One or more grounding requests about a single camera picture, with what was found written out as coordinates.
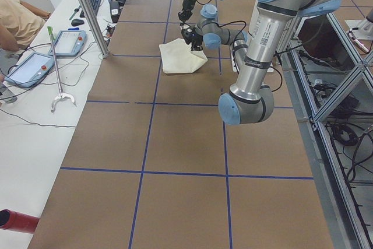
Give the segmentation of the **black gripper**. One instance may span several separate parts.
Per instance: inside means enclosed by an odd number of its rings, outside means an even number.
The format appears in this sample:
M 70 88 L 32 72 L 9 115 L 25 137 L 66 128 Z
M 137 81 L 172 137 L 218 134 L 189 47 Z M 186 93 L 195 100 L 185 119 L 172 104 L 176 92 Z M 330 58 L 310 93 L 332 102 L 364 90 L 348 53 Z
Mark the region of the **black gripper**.
M 196 31 L 195 26 L 189 26 L 187 20 L 188 19 L 186 19 L 185 21 L 180 20 L 181 34 L 183 36 L 183 39 L 185 40 L 185 43 L 187 45 L 191 44 L 191 51 L 202 51 L 202 36 Z
M 183 0 L 182 10 L 178 12 L 179 20 L 189 20 L 193 15 L 196 0 Z

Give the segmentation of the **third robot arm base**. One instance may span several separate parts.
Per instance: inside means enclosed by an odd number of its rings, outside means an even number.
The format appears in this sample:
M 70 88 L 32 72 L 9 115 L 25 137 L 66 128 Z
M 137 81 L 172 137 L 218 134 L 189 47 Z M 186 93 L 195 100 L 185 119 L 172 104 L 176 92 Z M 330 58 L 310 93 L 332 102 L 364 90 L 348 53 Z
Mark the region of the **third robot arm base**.
M 347 33 L 352 33 L 354 38 L 372 40 L 372 10 L 364 20 L 345 20 L 349 29 Z

